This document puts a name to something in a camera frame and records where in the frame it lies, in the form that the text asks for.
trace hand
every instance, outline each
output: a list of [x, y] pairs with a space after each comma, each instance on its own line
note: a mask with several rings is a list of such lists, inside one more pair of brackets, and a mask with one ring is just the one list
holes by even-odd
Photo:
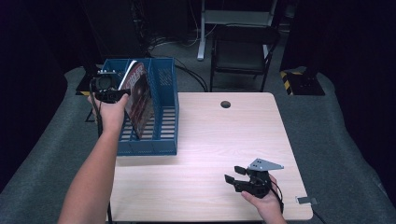
[[[276, 179], [271, 175], [270, 178], [276, 184]], [[277, 192], [277, 187], [274, 183], [272, 184], [272, 188]], [[266, 223], [286, 223], [286, 220], [283, 218], [280, 211], [279, 201], [271, 190], [262, 199], [257, 198], [246, 191], [242, 191], [241, 195], [257, 208], [257, 211]]]
[[[124, 110], [125, 105], [128, 101], [128, 94], [123, 94], [118, 102], [115, 104], [107, 104], [98, 101], [94, 96], [95, 103], [100, 111], [100, 115], [102, 117], [103, 124], [103, 133], [111, 132], [111, 133], [120, 133], [120, 129], [122, 127], [123, 119], [124, 119]], [[91, 96], [88, 97], [88, 101], [92, 104]], [[96, 117], [96, 111], [93, 108], [92, 113]]]

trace dark background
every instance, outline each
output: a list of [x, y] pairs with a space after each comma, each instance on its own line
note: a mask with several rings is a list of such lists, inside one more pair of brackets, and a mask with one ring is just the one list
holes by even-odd
[[[110, 5], [105, 0], [95, 1], [97, 5], [93, 6], [86, 2], [2, 2], [1, 189], [35, 146], [63, 100], [67, 85], [65, 72], [84, 66], [88, 75], [92, 75], [97, 70], [96, 64], [103, 63], [105, 58], [146, 56], [148, 39], [155, 32], [183, 40], [195, 29], [188, 1], [180, 0], [179, 4], [175, 3], [177, 0], [158, 1], [155, 7], [142, 4], [144, 15], [131, 14], [130, 6], [136, 2], [132, 0], [120, 1], [124, 7]], [[200, 5], [198, 1], [191, 2], [200, 26]], [[221, 7], [221, 1], [211, 4], [209, 7]], [[230, 0], [228, 7], [235, 7], [233, 4], [236, 2]], [[243, 7], [255, 6], [251, 4], [244, 3]], [[95, 12], [99, 10], [107, 12], [106, 16], [98, 17]], [[323, 58], [322, 63], [316, 63], [318, 70], [333, 82], [346, 127], [364, 159], [378, 172], [393, 203], [396, 201], [394, 11], [395, 4], [388, 1], [302, 1], [281, 64], [281, 70], [309, 67], [313, 58]], [[136, 26], [134, 18], [142, 16], [144, 23]], [[123, 31], [115, 35], [119, 42], [107, 41], [114, 38], [109, 36], [110, 30]], [[129, 38], [122, 41], [122, 36]], [[129, 47], [122, 48], [125, 51], [106, 51], [125, 47], [127, 43]]]

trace table hole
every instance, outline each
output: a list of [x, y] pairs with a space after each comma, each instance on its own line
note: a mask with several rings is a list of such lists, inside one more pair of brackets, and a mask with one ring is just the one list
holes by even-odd
[[220, 105], [221, 105], [221, 107], [223, 107], [223, 108], [230, 108], [231, 103], [228, 102], [228, 101], [223, 101], [223, 102], [221, 102]]

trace forearm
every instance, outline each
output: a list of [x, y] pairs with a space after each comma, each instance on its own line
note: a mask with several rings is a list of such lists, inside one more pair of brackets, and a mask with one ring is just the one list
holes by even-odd
[[118, 133], [102, 133], [90, 156], [78, 170], [59, 222], [104, 222], [114, 180]]

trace human arm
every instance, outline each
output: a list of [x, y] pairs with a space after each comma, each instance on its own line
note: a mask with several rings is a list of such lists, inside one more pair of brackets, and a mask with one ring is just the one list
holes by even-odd
[[113, 188], [118, 139], [128, 95], [116, 104], [95, 100], [100, 108], [103, 132], [84, 161], [64, 199], [58, 223], [103, 223]]
[[[277, 189], [276, 179], [271, 175], [270, 178], [275, 183], [272, 184], [272, 188], [276, 190]], [[271, 190], [262, 199], [257, 198], [246, 191], [242, 191], [241, 195], [248, 202], [250, 202], [257, 208], [257, 211], [259, 212], [260, 216], [265, 221], [265, 223], [267, 224], [286, 223], [286, 220], [285, 218], [283, 218], [282, 212], [280, 210], [279, 201]]]

